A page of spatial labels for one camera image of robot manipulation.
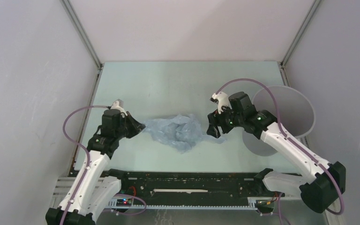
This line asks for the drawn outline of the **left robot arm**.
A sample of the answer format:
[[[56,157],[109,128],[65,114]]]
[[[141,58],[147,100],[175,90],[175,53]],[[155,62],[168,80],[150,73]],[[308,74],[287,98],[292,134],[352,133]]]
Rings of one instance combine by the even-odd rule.
[[[99,188],[96,185],[120,140],[138,135],[145,126],[120,106],[104,109],[102,123],[88,145],[76,142],[86,157],[66,197],[57,208],[48,209],[45,219],[49,225],[94,225],[115,194],[124,195],[129,191],[129,182],[115,175],[105,177]]]

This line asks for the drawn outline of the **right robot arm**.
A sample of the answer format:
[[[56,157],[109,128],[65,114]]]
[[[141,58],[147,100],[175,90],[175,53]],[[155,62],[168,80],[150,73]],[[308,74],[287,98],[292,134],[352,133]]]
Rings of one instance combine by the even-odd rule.
[[[224,92],[214,93],[210,100],[217,104],[217,109],[207,116],[208,135],[220,138],[233,128],[243,128],[299,169],[298,176],[272,169],[261,171],[254,182],[258,195],[266,196],[272,191],[298,196],[316,213],[328,210],[336,200],[344,205],[346,168],[343,164],[330,163],[312,152],[290,134],[276,116],[267,110],[256,110],[244,92],[230,96]]]

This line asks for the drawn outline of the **blue plastic trash bag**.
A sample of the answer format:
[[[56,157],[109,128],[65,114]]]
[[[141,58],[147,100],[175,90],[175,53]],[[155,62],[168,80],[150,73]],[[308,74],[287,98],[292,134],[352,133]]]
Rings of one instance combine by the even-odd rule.
[[[167,119],[150,119],[144,122],[144,132],[163,145],[175,148],[180,153],[185,153],[201,142],[223,144],[227,141],[224,137],[214,138],[203,132],[201,123],[193,115],[177,115]]]

